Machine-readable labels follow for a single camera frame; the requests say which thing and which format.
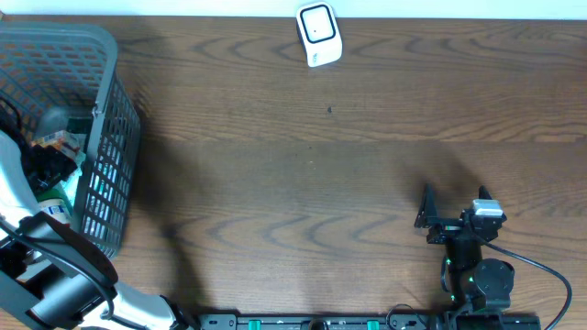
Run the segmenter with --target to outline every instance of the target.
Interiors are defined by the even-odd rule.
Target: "gray plastic basket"
[[[116,57],[114,38],[99,27],[0,23],[0,94],[22,112],[25,137],[48,111],[81,107],[94,118],[72,216],[109,258],[122,242],[140,137]]]

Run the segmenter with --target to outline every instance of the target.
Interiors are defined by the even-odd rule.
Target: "white wall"
[[[7,14],[293,17],[312,0],[0,0]],[[587,19],[587,0],[330,0],[337,17]]]

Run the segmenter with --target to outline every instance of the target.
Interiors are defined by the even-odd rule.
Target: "robotic arm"
[[[20,166],[19,147],[2,131],[0,185],[3,189],[0,232],[5,233],[0,236],[0,308],[32,329],[75,326],[116,330],[380,330],[382,326],[389,330],[540,329],[536,316],[503,314],[510,306],[514,268],[501,260],[483,259],[481,246],[498,249],[489,241],[497,238],[497,231],[507,218],[484,187],[480,188],[479,199],[472,202],[471,208],[462,210],[460,217],[454,219],[437,216],[432,190],[429,186],[425,188],[415,227],[428,228],[427,242],[443,244],[447,250],[441,282],[451,292],[453,304],[443,313],[420,315],[405,305],[411,311],[396,312],[394,307],[386,317],[379,314],[200,314],[192,317],[162,296],[146,295],[118,282],[114,267],[98,247],[40,212]],[[25,260],[32,251],[40,252],[50,263],[25,280],[21,275],[27,270]],[[510,257],[520,257],[508,253]],[[538,265],[543,270],[552,270]],[[568,298],[548,329],[558,322],[570,304],[570,285],[557,274],[567,286]]]

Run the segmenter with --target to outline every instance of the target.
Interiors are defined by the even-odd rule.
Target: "green connector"
[[[379,330],[379,321],[367,321],[367,330]]]
[[[249,330],[260,330],[260,321],[250,320],[249,321]]]

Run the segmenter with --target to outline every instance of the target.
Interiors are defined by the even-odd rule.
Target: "wooden table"
[[[423,184],[451,216],[485,184],[509,218],[494,243],[567,276],[559,328],[587,323],[587,22],[340,19],[342,59],[309,69],[292,18],[8,19],[118,41],[143,125],[122,281],[195,313],[436,308]],[[484,256],[549,323],[563,285]]]

